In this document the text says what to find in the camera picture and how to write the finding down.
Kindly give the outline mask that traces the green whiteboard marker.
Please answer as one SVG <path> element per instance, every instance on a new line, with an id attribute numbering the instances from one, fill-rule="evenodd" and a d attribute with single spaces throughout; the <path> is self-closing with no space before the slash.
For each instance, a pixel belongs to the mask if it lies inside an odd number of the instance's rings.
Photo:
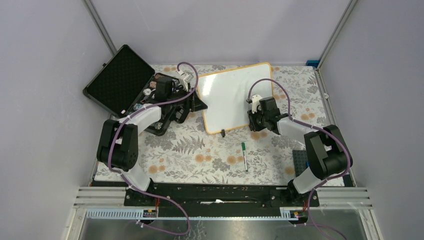
<path id="1" fill-rule="evenodd" d="M 245 172 L 248 172 L 248 163 L 247 163 L 247 155 L 246 155 L 246 144 L 245 142 L 241 143 L 242 155 L 243 155 L 243 164 Z"/>

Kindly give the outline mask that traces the yellow framed whiteboard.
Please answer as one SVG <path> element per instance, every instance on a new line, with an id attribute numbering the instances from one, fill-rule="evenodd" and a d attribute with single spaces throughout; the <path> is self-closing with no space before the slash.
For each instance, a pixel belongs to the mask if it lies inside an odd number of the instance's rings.
<path id="1" fill-rule="evenodd" d="M 202 111 L 205 130 L 217 134 L 249 124 L 246 102 L 251 86 L 260 79 L 271 79 L 268 62 L 206 73 L 199 77 L 197 94 L 207 105 Z"/>

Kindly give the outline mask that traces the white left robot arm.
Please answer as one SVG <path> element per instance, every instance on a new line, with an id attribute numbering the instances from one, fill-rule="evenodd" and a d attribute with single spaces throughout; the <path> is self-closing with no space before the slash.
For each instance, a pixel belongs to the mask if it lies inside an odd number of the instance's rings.
<path id="1" fill-rule="evenodd" d="M 118 174 L 137 190 L 136 199 L 144 206 L 152 204 L 155 192 L 149 188 L 151 178 L 137 165 L 139 134 L 148 131 L 156 136 L 165 134 L 170 123 L 183 123 L 190 112 L 206 110 L 204 103 L 190 84 L 159 80 L 142 106 L 119 120 L 104 122 L 96 159 Z"/>

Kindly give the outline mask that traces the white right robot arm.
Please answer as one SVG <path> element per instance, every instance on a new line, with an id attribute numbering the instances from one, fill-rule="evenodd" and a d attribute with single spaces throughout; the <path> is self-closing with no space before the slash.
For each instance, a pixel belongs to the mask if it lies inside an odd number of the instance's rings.
<path id="1" fill-rule="evenodd" d="M 251 105 L 247 115 L 252 132 L 267 129 L 305 145 L 308 167 L 287 185 L 286 198 L 291 205 L 301 205 L 306 193 L 331 177 L 347 173 L 352 166 L 351 154 L 336 125 L 321 128 L 296 120 L 289 113 L 281 113 L 273 97 L 257 94 L 247 103 Z"/>

